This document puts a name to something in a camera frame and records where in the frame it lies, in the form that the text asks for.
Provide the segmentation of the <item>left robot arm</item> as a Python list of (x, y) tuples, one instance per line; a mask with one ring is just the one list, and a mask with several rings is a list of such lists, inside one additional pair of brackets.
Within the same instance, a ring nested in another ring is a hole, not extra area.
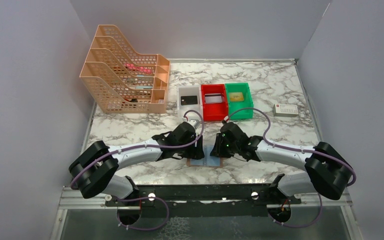
[(137, 187), (129, 176), (117, 176), (123, 168), (145, 162), (180, 158), (204, 157), (202, 136), (196, 133), (200, 122), (192, 119), (174, 130), (125, 146), (108, 146), (102, 140), (94, 142), (68, 168), (73, 177), (70, 187), (77, 188), (85, 199), (98, 194), (110, 194), (124, 205), (137, 200)]

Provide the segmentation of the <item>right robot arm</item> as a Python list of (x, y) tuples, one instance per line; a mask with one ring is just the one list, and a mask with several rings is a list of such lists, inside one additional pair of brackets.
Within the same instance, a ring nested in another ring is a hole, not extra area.
[(352, 167), (326, 142), (316, 146), (282, 145), (265, 135), (247, 136), (233, 122), (223, 124), (210, 155), (220, 158), (240, 155), (246, 161), (274, 162), (302, 170), (276, 177), (268, 190), (269, 199), (276, 204), (306, 193), (339, 200), (354, 174)]

